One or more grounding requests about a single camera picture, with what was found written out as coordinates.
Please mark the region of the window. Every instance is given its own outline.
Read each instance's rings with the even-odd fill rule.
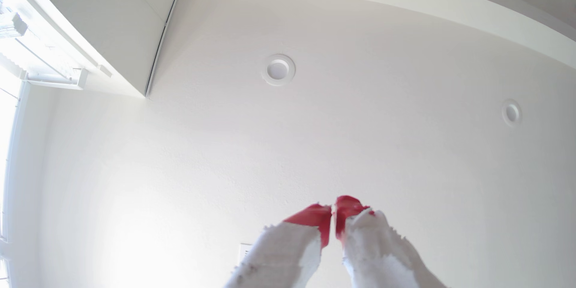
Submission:
[[[0,258],[0,288],[10,288],[7,262]]]

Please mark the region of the ceiling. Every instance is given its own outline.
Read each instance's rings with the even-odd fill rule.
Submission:
[[[260,75],[277,53],[283,87]],[[575,87],[547,56],[373,1],[178,0],[150,100],[58,97],[43,287],[220,288],[263,226],[349,194],[448,287],[572,288]],[[309,287],[350,287],[334,236]]]

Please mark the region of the recessed light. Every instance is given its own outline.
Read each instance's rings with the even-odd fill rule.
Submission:
[[[296,66],[290,57],[276,54],[268,57],[262,70],[262,78],[273,86],[290,83],[296,73]]]
[[[515,127],[522,122],[522,110],[518,102],[508,99],[502,104],[502,117],[510,127]]]

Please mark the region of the ceiling light fixture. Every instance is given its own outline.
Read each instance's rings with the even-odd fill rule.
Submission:
[[[522,122],[522,110],[518,102],[508,99],[502,104],[502,117],[510,127],[516,127]]]
[[[266,59],[262,78],[270,85],[284,86],[292,81],[295,72],[296,66],[290,57],[276,54]]]

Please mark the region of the bright window light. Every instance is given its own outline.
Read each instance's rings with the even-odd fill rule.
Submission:
[[[6,261],[2,258],[0,258],[0,288],[10,288],[10,278],[8,277]]]

